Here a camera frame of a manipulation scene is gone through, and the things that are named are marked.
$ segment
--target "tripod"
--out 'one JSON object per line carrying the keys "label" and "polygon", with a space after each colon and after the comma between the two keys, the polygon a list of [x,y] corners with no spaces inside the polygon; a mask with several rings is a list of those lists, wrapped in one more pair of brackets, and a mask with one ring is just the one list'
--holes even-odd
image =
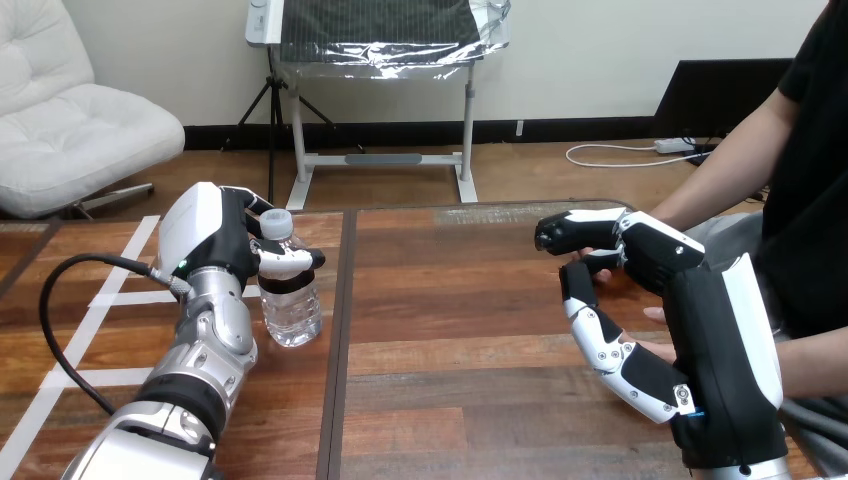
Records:
{"label": "tripod", "polygon": [[[262,97],[265,96],[265,92],[267,92],[268,89],[271,89],[271,121],[268,125],[268,196],[267,196],[267,199],[268,199],[269,202],[273,203],[274,202],[274,130],[277,126],[279,126],[280,131],[285,132],[285,128],[284,128],[284,124],[283,124],[283,108],[282,108],[282,105],[280,104],[280,90],[285,89],[286,91],[288,91],[289,85],[288,85],[288,83],[286,83],[285,80],[283,80],[282,78],[277,76],[277,72],[274,69],[274,62],[273,62],[273,59],[271,57],[271,47],[268,46],[266,48],[266,51],[268,53],[268,69],[270,70],[271,74],[268,75],[267,77],[265,77],[265,86],[262,87],[262,90],[260,90],[259,94],[256,95],[256,98],[253,99],[253,103],[250,104],[250,107],[244,113],[244,116],[241,117],[241,120],[239,121],[239,123],[236,127],[236,133],[235,133],[234,137],[237,138],[241,134],[242,128],[244,128],[244,122],[247,121],[247,117],[249,117],[250,114],[253,113],[253,110],[256,108],[256,105],[258,105],[259,101],[262,100]],[[333,132],[336,135],[340,135],[340,132],[337,129],[336,124],[333,123],[333,121],[330,120],[326,115],[321,113],[320,110],[315,108],[314,105],[309,103],[308,100],[306,100],[303,97],[300,97],[300,103],[302,103],[306,108],[308,108],[310,111],[312,111],[312,113],[314,113],[318,118],[320,118],[327,126],[332,128]],[[233,146],[233,143],[234,142],[233,142],[232,138],[227,138],[226,142],[224,142],[224,146],[221,147],[221,151],[230,150]],[[362,145],[360,145],[358,143],[354,143],[354,144],[356,145],[357,150],[359,150],[359,153],[365,153],[365,149],[362,147]]]}

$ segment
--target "human hand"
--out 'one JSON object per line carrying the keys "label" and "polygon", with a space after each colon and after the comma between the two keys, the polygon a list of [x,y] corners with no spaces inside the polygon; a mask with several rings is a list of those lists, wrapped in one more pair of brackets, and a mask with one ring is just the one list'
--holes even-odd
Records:
{"label": "human hand", "polygon": [[[644,309],[643,312],[651,321],[665,325],[665,311],[662,307],[648,307]],[[622,332],[620,341],[636,342],[668,363],[674,363],[674,361],[677,360],[677,351],[674,350],[674,345],[668,343],[639,341],[628,335],[627,332]]]}
{"label": "human hand", "polygon": [[[583,248],[577,251],[577,257],[579,259],[583,259],[586,255],[592,253],[595,249],[593,248]],[[598,283],[607,283],[612,280],[612,272],[608,269],[600,270],[598,273],[592,275],[592,279]]]}

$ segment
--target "baseboard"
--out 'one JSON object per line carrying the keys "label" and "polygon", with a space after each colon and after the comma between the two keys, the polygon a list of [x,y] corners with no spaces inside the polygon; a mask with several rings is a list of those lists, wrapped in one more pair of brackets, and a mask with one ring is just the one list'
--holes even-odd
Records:
{"label": "baseboard", "polygon": [[[544,143],[587,140],[624,140],[647,138],[653,117],[609,117],[525,120],[521,136],[516,135],[516,120],[474,122],[474,143]],[[291,126],[279,131],[274,145],[292,149]],[[459,145],[462,122],[424,123],[347,123],[335,129],[324,124],[306,124],[303,137],[310,150],[363,146],[414,147]],[[231,139],[229,148],[266,150],[269,145],[268,125],[245,125],[241,132],[235,125],[203,125],[185,127],[186,150],[217,150]]]}

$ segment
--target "white robotic hand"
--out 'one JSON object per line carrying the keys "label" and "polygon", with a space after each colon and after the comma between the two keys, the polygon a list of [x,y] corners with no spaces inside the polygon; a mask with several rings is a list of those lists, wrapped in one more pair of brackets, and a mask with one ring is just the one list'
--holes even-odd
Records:
{"label": "white robotic hand", "polygon": [[178,296],[174,342],[63,479],[223,478],[212,460],[259,355],[242,298],[247,280],[262,273],[292,282],[324,264],[320,250],[285,250],[262,238],[245,210],[272,208],[250,190],[208,182],[171,207],[151,276]]}
{"label": "white robotic hand", "polygon": [[642,288],[661,295],[668,280],[704,260],[704,247],[644,212],[626,208],[570,210],[539,220],[538,250],[562,255],[582,248],[595,251],[583,257],[594,274],[624,267]]}
{"label": "white robotic hand", "polygon": [[[553,255],[606,249],[560,269],[563,306],[589,365],[618,396],[668,422],[695,478],[787,479],[777,409],[780,369],[747,255],[725,272],[702,265],[704,248],[648,215],[571,211],[541,220],[536,246]],[[663,295],[678,360],[669,365],[633,342],[603,311],[591,271],[623,265]]]}
{"label": "white robotic hand", "polygon": [[687,377],[638,343],[621,343],[621,328],[598,308],[589,269],[560,269],[563,306],[571,333],[592,368],[613,392],[657,423],[695,413]]}

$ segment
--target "human arm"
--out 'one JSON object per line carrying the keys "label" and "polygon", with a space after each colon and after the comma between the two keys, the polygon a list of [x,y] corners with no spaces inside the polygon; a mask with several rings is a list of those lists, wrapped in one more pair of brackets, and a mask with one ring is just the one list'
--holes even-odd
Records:
{"label": "human arm", "polygon": [[687,230],[763,188],[798,111],[798,103],[775,90],[651,216]]}
{"label": "human arm", "polygon": [[848,395],[848,327],[777,344],[789,398]]}

